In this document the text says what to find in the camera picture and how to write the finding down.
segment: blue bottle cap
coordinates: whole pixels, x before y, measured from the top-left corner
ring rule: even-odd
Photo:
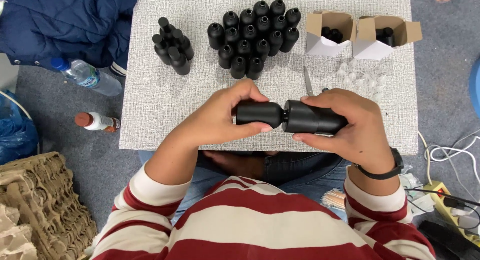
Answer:
[[[470,100],[477,116],[480,117],[480,59],[472,66],[469,82]]]
[[[50,64],[60,71],[65,71],[70,68],[70,62],[64,58],[52,58]]]

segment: table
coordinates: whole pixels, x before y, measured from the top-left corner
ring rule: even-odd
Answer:
[[[208,45],[207,26],[221,22],[226,11],[240,12],[258,0],[138,0],[135,6],[129,48],[128,74],[122,112],[119,147],[156,149],[165,136],[216,90],[231,86],[230,72],[217,64],[217,52]],[[315,94],[323,87],[339,87],[340,64],[352,59],[351,47],[336,57],[305,55],[305,20],[308,12],[333,10],[350,13],[356,19],[366,15],[395,15],[411,20],[410,0],[284,0],[287,9],[298,7],[302,20],[300,38],[289,53],[269,58],[256,80],[270,101],[283,105],[288,99],[306,95],[303,65],[309,69]],[[151,41],[158,33],[158,18],[167,17],[182,29],[195,50],[191,72],[178,76],[154,52]],[[381,67],[387,73],[383,98],[378,101],[391,146],[402,154],[418,152],[417,96],[413,44],[397,49],[381,61],[359,60],[367,67]],[[272,132],[206,145],[210,150],[302,151],[315,149],[291,139],[281,127]]]

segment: hand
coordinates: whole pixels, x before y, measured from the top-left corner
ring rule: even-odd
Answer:
[[[240,100],[268,102],[251,79],[238,81],[230,88],[216,91],[200,108],[174,130],[188,136],[195,146],[220,144],[272,130],[266,123],[233,124],[232,109]]]
[[[317,96],[302,97],[305,104],[331,108],[345,116],[348,125],[332,137],[297,133],[293,139],[320,150],[327,150],[361,165],[366,171],[382,174],[395,166],[385,135],[380,107],[354,92],[332,89]]]

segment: shirt sleeve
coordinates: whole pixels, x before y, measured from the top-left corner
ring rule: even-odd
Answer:
[[[405,258],[435,259],[429,241],[411,223],[413,216],[402,186],[391,195],[370,195],[350,180],[347,171],[344,189],[348,224],[361,236],[373,239],[373,249],[380,256],[392,259],[388,254],[393,251]]]
[[[115,198],[106,225],[93,241],[92,260],[129,260],[136,257],[147,260],[158,257],[159,253],[167,254],[165,245],[172,230],[170,219],[190,182],[160,184],[147,176],[144,167]]]

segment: brown bottle cap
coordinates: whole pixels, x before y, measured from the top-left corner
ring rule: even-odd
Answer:
[[[77,115],[75,115],[75,123],[78,126],[82,126],[82,127],[92,125],[93,116],[88,114],[87,112],[80,112]]]

